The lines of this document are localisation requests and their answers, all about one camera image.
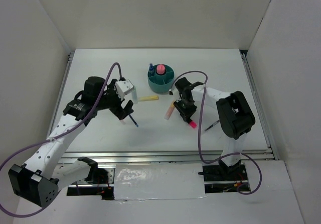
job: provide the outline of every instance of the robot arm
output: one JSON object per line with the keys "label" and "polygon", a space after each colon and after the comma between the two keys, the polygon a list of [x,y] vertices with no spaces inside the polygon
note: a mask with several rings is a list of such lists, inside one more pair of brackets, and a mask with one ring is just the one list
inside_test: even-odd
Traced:
{"label": "robot arm", "polygon": [[[205,85],[201,82],[191,84],[185,77],[175,83],[180,99],[174,102],[183,120],[190,123],[196,112],[196,101],[202,101]],[[255,117],[242,92],[222,92],[206,87],[205,105],[216,108],[223,132],[228,137],[222,155],[242,152],[246,133],[255,124]],[[229,173],[239,167],[241,158],[238,155],[226,157],[219,161],[223,172]]]}
{"label": "robot arm", "polygon": [[48,137],[50,142],[42,145],[22,166],[13,165],[11,167],[9,177],[16,195],[40,207],[47,207],[62,188],[74,181],[84,179],[87,182],[93,182],[101,175],[108,178],[105,169],[98,168],[97,162],[85,157],[79,158],[68,167],[55,171],[61,156],[91,119],[96,117],[99,110],[109,109],[120,120],[133,112],[131,100],[124,108],[121,104],[125,95],[129,93],[135,95],[134,86],[124,78],[120,81],[113,79],[104,91],[93,115],[74,131],[55,139],[55,136],[68,132],[87,116],[103,84],[103,78],[89,77],[85,81],[84,90],[77,93],[75,98],[67,104],[58,124]]}

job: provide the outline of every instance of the blue pen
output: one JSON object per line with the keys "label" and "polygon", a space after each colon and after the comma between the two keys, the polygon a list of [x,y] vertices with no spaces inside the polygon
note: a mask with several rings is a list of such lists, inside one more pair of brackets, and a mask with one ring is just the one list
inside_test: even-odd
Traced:
{"label": "blue pen", "polygon": [[134,124],[136,125],[136,127],[138,127],[137,122],[134,120],[134,118],[131,115],[128,115],[130,117],[130,119],[134,122]]}

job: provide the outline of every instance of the teal bowl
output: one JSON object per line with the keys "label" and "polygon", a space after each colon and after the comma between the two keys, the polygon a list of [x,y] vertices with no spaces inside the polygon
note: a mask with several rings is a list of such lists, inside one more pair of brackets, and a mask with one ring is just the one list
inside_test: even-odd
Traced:
{"label": "teal bowl", "polygon": [[174,81],[174,71],[171,67],[163,64],[165,66],[165,74],[158,75],[156,73],[156,68],[158,65],[153,66],[154,68],[154,74],[147,73],[148,78],[148,84],[151,90],[153,90],[156,93],[167,93]]}

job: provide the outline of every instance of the pink object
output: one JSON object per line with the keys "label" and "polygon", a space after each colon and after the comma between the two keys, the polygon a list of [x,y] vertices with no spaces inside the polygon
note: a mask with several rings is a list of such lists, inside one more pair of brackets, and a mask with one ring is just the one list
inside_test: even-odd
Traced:
{"label": "pink object", "polygon": [[196,126],[197,126],[197,124],[196,124],[194,121],[191,121],[191,122],[189,123],[189,125],[190,125],[193,129],[195,129]]}
{"label": "pink object", "polygon": [[158,65],[156,68],[156,73],[158,75],[163,75],[165,73],[165,66],[162,64]]}

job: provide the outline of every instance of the white tabletop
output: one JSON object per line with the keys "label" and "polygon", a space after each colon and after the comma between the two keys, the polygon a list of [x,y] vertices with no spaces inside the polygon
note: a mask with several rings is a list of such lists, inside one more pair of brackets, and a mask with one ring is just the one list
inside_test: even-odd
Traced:
{"label": "white tabletop", "polygon": [[[166,64],[175,76],[201,70],[207,73],[208,87],[225,92],[242,91],[254,113],[256,124],[247,134],[244,150],[264,151],[267,144],[255,107],[247,75],[238,49],[77,49],[58,106],[55,125],[63,109],[83,89],[89,76],[105,78],[110,66],[119,62],[123,76],[137,88],[138,97],[155,95],[147,82],[149,63]],[[200,74],[186,76],[190,82],[204,81]],[[119,78],[115,68],[112,78]],[[159,95],[159,100],[139,102],[133,106],[139,127],[125,119],[122,124],[109,110],[98,112],[88,127],[75,139],[67,152],[129,152],[129,151],[196,151],[197,129],[187,125],[177,110],[167,121],[164,115],[173,97]],[[192,120],[198,123],[199,108]],[[205,107],[203,129],[218,119],[217,111]],[[216,125],[202,135],[202,149],[222,151],[225,135]]]}

